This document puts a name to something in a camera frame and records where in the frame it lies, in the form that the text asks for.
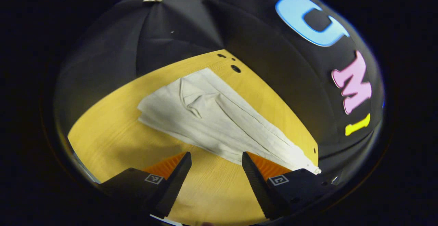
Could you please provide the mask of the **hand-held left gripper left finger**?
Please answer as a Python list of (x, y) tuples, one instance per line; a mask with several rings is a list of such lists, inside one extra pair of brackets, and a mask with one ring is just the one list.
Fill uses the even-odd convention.
[(190, 152), (181, 152), (145, 169), (128, 168), (99, 189), (131, 210), (167, 217), (192, 166)]

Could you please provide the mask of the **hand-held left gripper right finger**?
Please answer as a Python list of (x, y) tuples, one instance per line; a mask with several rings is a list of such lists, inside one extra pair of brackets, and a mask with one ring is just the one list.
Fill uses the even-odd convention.
[(251, 152), (243, 152), (242, 167), (269, 220), (302, 214), (336, 189), (327, 179), (305, 168), (292, 171)]

